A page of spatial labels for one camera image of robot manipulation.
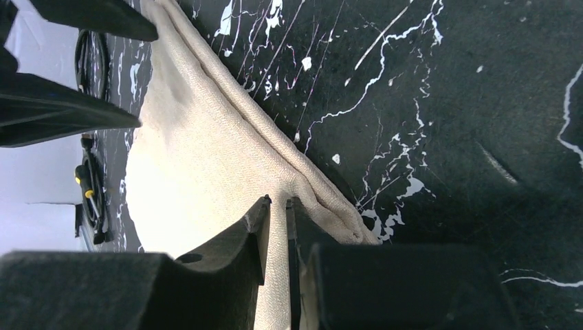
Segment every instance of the yellow and black handle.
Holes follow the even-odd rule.
[[[85,198],[92,198],[95,194],[91,188],[91,176],[86,166],[79,165],[75,168],[75,181],[81,186]]]

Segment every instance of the beige cloth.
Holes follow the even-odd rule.
[[[222,65],[174,0],[142,0],[158,29],[152,80],[126,168],[126,200],[147,252],[176,258],[265,194],[273,200],[255,329],[289,327],[285,202],[300,197],[341,243],[378,240],[356,209]]]

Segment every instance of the cable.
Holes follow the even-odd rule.
[[[91,52],[96,53],[95,61],[99,61],[101,77],[96,95],[92,93],[92,83],[89,72],[92,69]],[[108,53],[105,47],[105,35],[89,30],[80,30],[75,49],[75,75],[77,87],[81,93],[105,100],[107,97],[106,83],[109,76]],[[93,244],[105,241],[103,232],[105,218],[105,196],[103,193],[103,178],[99,173],[99,164],[91,151],[94,139],[89,134],[81,137],[83,160],[75,170],[77,183],[81,185],[83,212],[93,232]]]

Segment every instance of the marble surface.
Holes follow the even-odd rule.
[[[583,1],[180,5],[379,238],[478,245],[525,329],[581,329]],[[150,46],[107,46],[109,100],[137,115]],[[132,130],[98,139],[102,249],[143,250],[124,198]]]

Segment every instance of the fabric fold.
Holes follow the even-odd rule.
[[[126,201],[147,252],[192,250],[273,200],[255,329],[289,327],[285,202],[300,197],[341,243],[378,244],[357,210],[231,76],[174,0],[142,0],[158,30],[142,127],[126,166]]]

